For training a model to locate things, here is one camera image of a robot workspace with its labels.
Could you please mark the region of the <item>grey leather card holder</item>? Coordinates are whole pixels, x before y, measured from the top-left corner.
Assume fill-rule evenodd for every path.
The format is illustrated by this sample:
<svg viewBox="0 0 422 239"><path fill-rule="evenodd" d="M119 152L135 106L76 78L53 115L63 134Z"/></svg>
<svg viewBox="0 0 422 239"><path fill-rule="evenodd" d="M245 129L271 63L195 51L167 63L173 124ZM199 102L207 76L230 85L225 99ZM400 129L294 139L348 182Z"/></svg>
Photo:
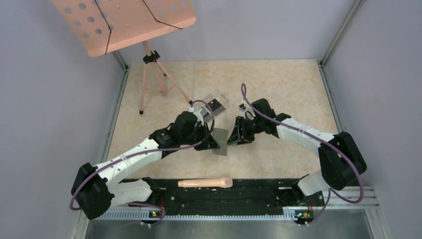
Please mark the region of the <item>grey leather card holder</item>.
<svg viewBox="0 0 422 239"><path fill-rule="evenodd" d="M213 149L212 153L214 155L227 156L228 130L215 128L213 130L213 138L218 143L219 148Z"/></svg>

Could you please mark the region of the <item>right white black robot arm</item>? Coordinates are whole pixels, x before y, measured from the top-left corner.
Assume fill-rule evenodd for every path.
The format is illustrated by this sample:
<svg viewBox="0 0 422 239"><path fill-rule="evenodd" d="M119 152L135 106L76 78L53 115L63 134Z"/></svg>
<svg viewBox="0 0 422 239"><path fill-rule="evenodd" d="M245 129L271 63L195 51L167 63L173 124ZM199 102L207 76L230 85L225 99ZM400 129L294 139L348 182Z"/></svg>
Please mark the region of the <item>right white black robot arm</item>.
<svg viewBox="0 0 422 239"><path fill-rule="evenodd" d="M292 186L292 199L296 204L305 205L319 191L342 190L354 182L361 182L358 177L367 170L367 165L349 133L322 132L288 114L276 114L264 98L252 102L250 106L243 102L239 107L244 115L236 117L227 141L229 145L252 143L256 134L264 132L296 143L318 156L320 169Z"/></svg>

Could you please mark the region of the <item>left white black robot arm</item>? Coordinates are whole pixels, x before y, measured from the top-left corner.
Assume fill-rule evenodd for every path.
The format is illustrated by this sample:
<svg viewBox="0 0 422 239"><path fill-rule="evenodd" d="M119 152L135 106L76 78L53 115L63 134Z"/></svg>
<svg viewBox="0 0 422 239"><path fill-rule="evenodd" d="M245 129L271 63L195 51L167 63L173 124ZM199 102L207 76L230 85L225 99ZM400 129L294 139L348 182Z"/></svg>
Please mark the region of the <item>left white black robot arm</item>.
<svg viewBox="0 0 422 239"><path fill-rule="evenodd" d="M133 149L109 162L83 164L74 180L70 209L81 210L92 220L110 207L143 201L153 206L159 201L158 190L144 180L124 183L123 179L143 166L161 160L171 153L193 148L196 151L218 149L208 125L192 112L184 111L165 128L152 132Z"/></svg>

